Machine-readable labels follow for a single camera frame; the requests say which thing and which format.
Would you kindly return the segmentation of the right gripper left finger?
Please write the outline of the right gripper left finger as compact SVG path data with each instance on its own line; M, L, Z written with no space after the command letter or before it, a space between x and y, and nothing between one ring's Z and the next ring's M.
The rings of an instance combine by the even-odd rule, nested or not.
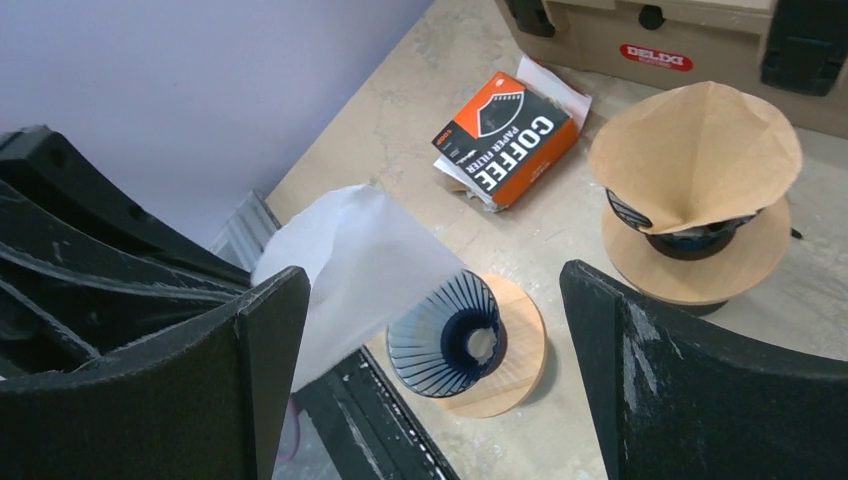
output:
M268 479L304 329L296 266L70 373L1 384L5 479Z

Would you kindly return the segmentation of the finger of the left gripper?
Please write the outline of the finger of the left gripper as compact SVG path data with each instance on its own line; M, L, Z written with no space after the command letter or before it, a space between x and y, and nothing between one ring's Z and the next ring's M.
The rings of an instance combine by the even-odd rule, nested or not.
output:
M244 271L176 232L139 239L1 201L1 375L72 371L226 303Z
M245 287L248 273L148 213L61 133L1 134L1 180L59 220L136 257Z

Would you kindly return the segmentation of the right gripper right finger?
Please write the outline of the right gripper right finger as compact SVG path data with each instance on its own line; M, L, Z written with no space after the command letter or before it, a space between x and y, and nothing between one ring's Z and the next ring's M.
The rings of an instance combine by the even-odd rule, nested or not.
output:
M581 260L559 276L611 479L843 479L847 365L749 338Z

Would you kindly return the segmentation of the white paper coffee filter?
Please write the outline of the white paper coffee filter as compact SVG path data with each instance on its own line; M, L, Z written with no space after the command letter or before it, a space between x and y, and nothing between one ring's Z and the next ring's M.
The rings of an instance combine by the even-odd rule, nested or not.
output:
M289 266L310 281L291 389L301 390L401 318L463 261L390 195L369 185L330 191L267 242L254 286Z

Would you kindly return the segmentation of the brown paper coffee filter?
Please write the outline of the brown paper coffee filter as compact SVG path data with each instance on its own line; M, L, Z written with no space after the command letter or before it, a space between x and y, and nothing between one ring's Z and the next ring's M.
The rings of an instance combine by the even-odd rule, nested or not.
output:
M747 217L781 199L802 168L796 131L771 103L700 82L619 112L596 134L597 182L670 234Z

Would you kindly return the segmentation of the blue plastic dripper cone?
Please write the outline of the blue plastic dripper cone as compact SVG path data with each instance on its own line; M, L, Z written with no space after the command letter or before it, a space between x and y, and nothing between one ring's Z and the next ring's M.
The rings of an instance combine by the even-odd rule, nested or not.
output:
M733 218L716 223L695 226L686 230L666 234L650 234L651 220L624 203L611 190L605 190L609 206L614 215L631 229L641 233L649 245L662 255L684 261L706 259L719 253L733 240L738 229L752 221L761 210L753 215Z

